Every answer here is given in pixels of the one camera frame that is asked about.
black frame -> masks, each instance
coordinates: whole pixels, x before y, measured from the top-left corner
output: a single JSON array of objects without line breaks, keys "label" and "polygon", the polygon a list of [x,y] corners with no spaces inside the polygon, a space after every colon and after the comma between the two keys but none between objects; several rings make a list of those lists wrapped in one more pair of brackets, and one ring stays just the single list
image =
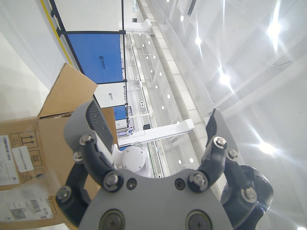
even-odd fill
[{"label": "black frame", "polygon": [[125,79],[123,81],[113,81],[113,82],[104,82],[104,83],[98,83],[98,84],[109,84],[109,83],[118,83],[118,82],[124,82],[125,83],[125,90],[126,90],[126,120],[127,120],[127,127],[128,127],[128,100],[127,100],[127,79],[126,79],[126,53],[125,53],[125,34],[126,34],[126,31],[125,31],[125,27],[124,27],[124,0],[121,0],[122,2],[122,30],[119,30],[118,32],[117,31],[66,31],[65,30],[65,27],[64,27],[64,24],[62,22],[62,19],[59,15],[59,12],[57,10],[57,6],[56,6],[56,3],[54,0],[49,0],[50,4],[51,4],[51,8],[52,8],[52,11],[50,12],[50,15],[51,17],[55,16],[57,21],[58,21],[58,24],[59,24],[59,27],[57,27],[57,33],[58,33],[58,36],[60,37],[61,35],[64,36],[67,44],[68,44],[68,47],[80,69],[80,72],[84,74],[84,71],[80,65],[80,62],[77,58],[77,55],[74,51],[74,48],[72,47],[72,44],[68,38],[68,34],[119,34],[119,35],[122,35],[123,36],[123,46],[124,46],[124,73],[125,73]]}]

gray metal plate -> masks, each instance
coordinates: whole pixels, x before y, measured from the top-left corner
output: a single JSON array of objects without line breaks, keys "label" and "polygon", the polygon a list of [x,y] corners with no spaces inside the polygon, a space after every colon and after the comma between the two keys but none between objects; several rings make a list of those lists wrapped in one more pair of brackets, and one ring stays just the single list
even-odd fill
[{"label": "gray metal plate", "polygon": [[[161,179],[138,176],[131,171],[120,169],[124,176],[124,185],[116,193],[100,189],[88,207],[80,230],[98,229],[102,215],[110,210],[120,210],[125,217],[125,230],[184,230],[187,215],[193,210],[204,211],[212,222],[214,230],[233,230],[229,219],[211,189],[197,194],[190,190],[187,179],[193,170],[186,169],[180,173]],[[128,190],[128,179],[137,180],[134,190]],[[175,180],[185,181],[185,188],[175,188]]]}]

qr code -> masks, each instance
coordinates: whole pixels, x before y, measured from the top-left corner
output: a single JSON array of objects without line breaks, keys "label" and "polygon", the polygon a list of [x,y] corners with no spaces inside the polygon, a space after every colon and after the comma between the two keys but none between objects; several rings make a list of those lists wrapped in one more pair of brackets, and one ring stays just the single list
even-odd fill
[{"label": "qr code", "polygon": [[15,220],[27,218],[26,215],[24,214],[23,208],[12,209],[10,211]]}]

blue panel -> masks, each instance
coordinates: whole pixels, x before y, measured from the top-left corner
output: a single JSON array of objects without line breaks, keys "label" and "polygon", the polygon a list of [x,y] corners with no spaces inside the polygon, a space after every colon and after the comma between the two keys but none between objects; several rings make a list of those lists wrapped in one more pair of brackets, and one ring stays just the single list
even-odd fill
[{"label": "blue panel", "polygon": [[68,34],[84,74],[95,83],[122,81],[118,34]]},{"label": "blue panel", "polygon": [[115,120],[126,119],[126,106],[125,105],[116,106],[116,107],[113,107],[113,109],[114,109]]}]

yellow stripe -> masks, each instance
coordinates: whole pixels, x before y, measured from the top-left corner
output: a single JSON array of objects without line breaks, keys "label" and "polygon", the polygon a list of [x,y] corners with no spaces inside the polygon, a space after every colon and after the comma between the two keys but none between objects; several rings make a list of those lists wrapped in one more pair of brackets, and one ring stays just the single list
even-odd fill
[{"label": "yellow stripe", "polygon": [[62,50],[63,50],[63,52],[64,52],[64,54],[65,54],[65,56],[66,56],[66,58],[67,58],[67,60],[69,61],[69,64],[72,66],[72,62],[71,62],[71,60],[70,60],[70,58],[69,58],[69,56],[68,56],[68,54],[67,54],[67,52],[66,52],[66,50],[65,50],[65,48],[64,48],[64,46],[63,46],[63,44],[62,44],[62,42],[61,42],[61,40],[60,40],[58,34],[57,34],[57,30],[56,30],[55,26],[53,25],[53,22],[52,22],[52,20],[51,20],[51,16],[50,16],[50,14],[49,14],[49,12],[48,12],[48,10],[47,10],[47,8],[46,8],[46,5],[45,5],[45,3],[44,3],[44,0],[40,0],[40,1],[41,1],[42,6],[43,6],[43,9],[44,9],[44,11],[45,11],[45,14],[46,14],[46,16],[47,16],[47,18],[48,18],[48,21],[49,21],[49,23],[50,23],[50,25],[51,25],[51,27],[52,27],[52,30],[53,30],[54,34],[56,35],[57,40],[58,40],[58,42],[59,42],[59,44],[60,44],[60,46],[61,46],[61,48],[62,48]]}]

